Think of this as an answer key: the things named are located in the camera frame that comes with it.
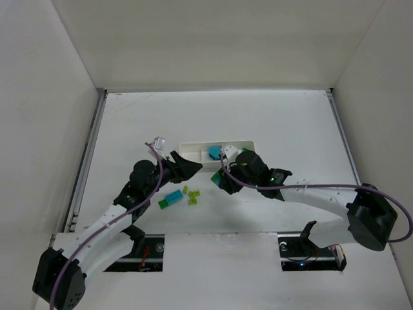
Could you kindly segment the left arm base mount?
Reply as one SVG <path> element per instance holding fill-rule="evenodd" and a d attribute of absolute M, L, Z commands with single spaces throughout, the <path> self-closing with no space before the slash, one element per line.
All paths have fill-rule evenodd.
<path fill-rule="evenodd" d="M 105 269 L 107 273 L 153 273 L 163 271 L 164 234 L 145 234 L 136 228 L 129 231 L 134 244 L 127 255 Z"/>

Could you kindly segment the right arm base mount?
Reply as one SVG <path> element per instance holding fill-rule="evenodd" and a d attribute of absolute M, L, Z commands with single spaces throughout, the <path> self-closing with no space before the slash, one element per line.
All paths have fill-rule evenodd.
<path fill-rule="evenodd" d="M 344 271 L 347 258 L 341 245 L 320 248 L 308 238 L 315 224 L 311 221 L 301 232 L 277 235 L 282 271 Z"/>

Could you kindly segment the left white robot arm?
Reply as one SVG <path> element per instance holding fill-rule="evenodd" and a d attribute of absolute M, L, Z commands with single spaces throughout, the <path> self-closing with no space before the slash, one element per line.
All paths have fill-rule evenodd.
<path fill-rule="evenodd" d="M 150 206 L 150 199 L 167 183 L 181 183 L 202 169 L 202 164 L 172 151 L 157 162 L 138 161 L 129 181 L 105 213 L 72 243 L 47 248 L 40 256 L 33 292 L 51 309 L 73 309 L 85 294 L 92 276 L 143 243 L 145 233 L 134 222 Z"/>

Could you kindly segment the teal oval lego piece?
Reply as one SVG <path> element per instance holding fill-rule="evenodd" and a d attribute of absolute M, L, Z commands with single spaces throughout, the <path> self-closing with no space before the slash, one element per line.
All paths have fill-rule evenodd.
<path fill-rule="evenodd" d="M 221 147 L 218 145 L 213 145 L 208 149 L 208 157 L 213 161 L 220 160 Z"/>

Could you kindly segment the green square lego brick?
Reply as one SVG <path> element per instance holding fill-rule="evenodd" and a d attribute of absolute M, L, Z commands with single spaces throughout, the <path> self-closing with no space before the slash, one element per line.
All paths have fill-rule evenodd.
<path fill-rule="evenodd" d="M 222 174 L 221 174 L 219 171 L 217 171 L 215 174 L 212 175 L 212 177 L 211 177 L 210 180 L 211 180 L 214 184 L 216 184 L 217 186 L 219 186 L 220 183 L 221 183 L 221 179 L 222 179 Z"/>

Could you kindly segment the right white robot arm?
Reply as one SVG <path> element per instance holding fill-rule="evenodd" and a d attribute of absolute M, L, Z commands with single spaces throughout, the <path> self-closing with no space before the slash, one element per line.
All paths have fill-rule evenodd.
<path fill-rule="evenodd" d="M 220 160 L 216 184 L 229 194 L 248 187 L 268 199 L 301 203 L 337 216 L 327 222 L 309 221 L 301 238 L 320 248 L 358 243 L 372 251 L 385 249 L 398 215 L 374 186 L 319 186 L 289 170 L 269 168 L 251 150 L 231 151 L 223 147 Z"/>

